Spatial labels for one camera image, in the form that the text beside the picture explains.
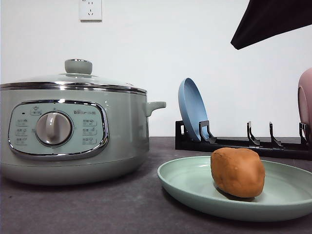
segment brown dough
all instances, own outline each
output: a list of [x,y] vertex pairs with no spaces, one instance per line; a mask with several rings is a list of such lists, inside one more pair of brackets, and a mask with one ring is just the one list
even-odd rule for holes
[[211,155],[211,173],[217,186],[238,197],[260,195],[265,170],[259,155],[249,149],[221,148]]

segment wall socket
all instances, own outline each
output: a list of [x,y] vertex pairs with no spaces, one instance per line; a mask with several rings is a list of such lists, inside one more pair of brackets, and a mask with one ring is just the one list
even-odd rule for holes
[[102,21],[102,0],[79,0],[81,21]]

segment glass lid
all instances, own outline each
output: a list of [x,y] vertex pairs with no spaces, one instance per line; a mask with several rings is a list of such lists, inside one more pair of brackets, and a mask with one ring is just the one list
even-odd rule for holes
[[65,61],[66,73],[23,79],[14,83],[1,84],[1,88],[39,87],[40,89],[53,86],[67,86],[77,88],[101,88],[128,90],[146,93],[146,90],[134,87],[129,83],[122,83],[108,78],[91,75],[92,63],[83,59],[69,59]]

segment black dish rack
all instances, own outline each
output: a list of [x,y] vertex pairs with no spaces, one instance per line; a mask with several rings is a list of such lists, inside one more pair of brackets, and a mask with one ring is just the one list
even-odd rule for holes
[[[205,138],[202,134],[202,129],[206,127],[209,138]],[[277,140],[273,136],[273,125],[270,122],[271,141],[261,141],[253,136],[252,124],[247,123],[248,140],[237,139],[220,139],[215,137],[209,128],[209,121],[199,122],[200,141],[194,141],[190,138],[183,121],[175,122],[175,149],[176,150],[191,150],[213,152],[223,147],[232,148],[248,148],[256,151],[260,156],[278,157],[278,158],[293,158],[312,161],[312,148],[309,144],[310,127],[307,124],[299,123],[300,143],[285,143]]]

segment gray countertop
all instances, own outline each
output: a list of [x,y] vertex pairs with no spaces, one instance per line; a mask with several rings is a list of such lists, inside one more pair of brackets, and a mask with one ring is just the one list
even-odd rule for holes
[[[312,233],[312,214],[283,222],[242,222],[204,214],[176,201],[162,188],[158,166],[203,155],[209,153],[175,150],[174,137],[151,137],[146,162],[114,180],[45,187],[1,178],[1,234]],[[263,159],[312,172],[312,161]]]

